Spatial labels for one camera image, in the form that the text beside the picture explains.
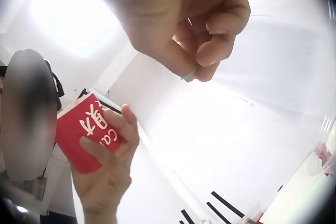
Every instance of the white surface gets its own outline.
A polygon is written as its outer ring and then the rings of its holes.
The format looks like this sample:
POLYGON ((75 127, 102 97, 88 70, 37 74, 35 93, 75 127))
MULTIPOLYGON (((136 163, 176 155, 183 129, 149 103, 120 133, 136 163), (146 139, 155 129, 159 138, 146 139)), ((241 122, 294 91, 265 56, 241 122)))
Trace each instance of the white surface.
MULTIPOLYGON (((326 146, 331 153, 335 152, 335 125, 328 137, 326 146)), ((267 209, 260 221, 263 224, 298 223, 301 215, 307 215, 306 202, 318 202, 325 190, 335 186, 335 177, 325 176, 320 172, 314 176, 309 175, 311 159, 317 156, 311 153, 300 165, 289 182, 281 189, 279 195, 267 209)))

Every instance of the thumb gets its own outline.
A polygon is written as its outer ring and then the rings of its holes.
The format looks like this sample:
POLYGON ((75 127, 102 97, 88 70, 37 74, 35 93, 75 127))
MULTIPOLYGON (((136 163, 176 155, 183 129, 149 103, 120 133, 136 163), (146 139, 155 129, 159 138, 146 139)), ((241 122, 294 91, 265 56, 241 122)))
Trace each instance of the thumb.
POLYGON ((111 163, 114 164, 116 162, 116 158, 112 152, 87 137, 81 137, 79 144, 88 154, 94 156, 102 166, 111 165, 111 163))

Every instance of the person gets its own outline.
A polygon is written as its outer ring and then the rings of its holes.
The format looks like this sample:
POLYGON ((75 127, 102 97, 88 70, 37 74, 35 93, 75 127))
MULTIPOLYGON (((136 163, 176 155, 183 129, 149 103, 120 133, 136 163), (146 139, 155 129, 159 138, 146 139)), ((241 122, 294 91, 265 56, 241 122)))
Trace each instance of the person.
POLYGON ((248 0, 104 0, 133 47, 182 79, 209 81, 250 16, 248 0))

